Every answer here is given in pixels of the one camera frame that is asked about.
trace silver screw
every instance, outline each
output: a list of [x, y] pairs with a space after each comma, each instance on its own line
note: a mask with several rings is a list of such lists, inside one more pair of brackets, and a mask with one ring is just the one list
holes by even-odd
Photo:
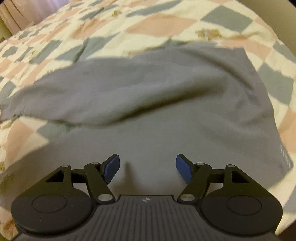
[[101, 194], [98, 199], [101, 201], [101, 202], [109, 202], [113, 199], [113, 196], [108, 194], [108, 193], [104, 193], [104, 194]]
[[195, 197], [192, 194], [182, 194], [180, 199], [185, 202], [191, 202], [195, 199]]

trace patterned bed sheet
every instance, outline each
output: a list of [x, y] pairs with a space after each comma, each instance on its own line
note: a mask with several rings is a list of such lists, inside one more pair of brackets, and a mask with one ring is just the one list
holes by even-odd
[[[132, 57], [184, 42], [245, 49], [266, 86], [281, 139], [295, 161], [296, 57], [260, 17], [236, 0], [74, 0], [40, 24], [0, 43], [0, 102], [78, 61]], [[0, 172], [71, 128], [30, 117], [2, 123]], [[292, 169], [269, 190], [283, 206], [295, 179]], [[295, 217], [285, 215], [278, 233]], [[15, 226], [9, 211], [1, 207], [0, 222], [0, 232], [11, 239]]]

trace curtain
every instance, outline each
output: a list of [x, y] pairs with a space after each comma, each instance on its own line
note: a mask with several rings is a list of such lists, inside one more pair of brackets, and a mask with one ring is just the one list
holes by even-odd
[[5, 0], [0, 17], [12, 34], [28, 25], [38, 24], [69, 3], [70, 0]]

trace bed sheet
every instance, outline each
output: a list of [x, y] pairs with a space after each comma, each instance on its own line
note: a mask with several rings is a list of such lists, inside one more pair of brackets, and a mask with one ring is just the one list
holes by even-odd
[[[74, 0], [0, 43], [0, 101], [78, 61], [132, 57], [184, 42], [245, 49], [266, 86], [281, 139], [295, 162], [296, 57], [258, 15], [236, 0]], [[71, 128], [30, 117], [2, 123], [0, 172]], [[295, 184], [292, 169], [269, 191], [285, 206]], [[295, 218], [285, 212], [277, 233]], [[1, 207], [0, 222], [0, 232], [11, 239], [16, 234], [14, 223]]]

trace ribbed gray surface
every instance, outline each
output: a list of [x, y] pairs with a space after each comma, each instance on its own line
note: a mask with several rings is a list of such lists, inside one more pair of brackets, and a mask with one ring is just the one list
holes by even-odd
[[239, 238], [207, 225], [193, 206], [171, 196], [122, 196], [99, 206], [89, 222], [70, 234], [52, 238], [19, 235], [15, 241], [279, 241], [272, 234]]

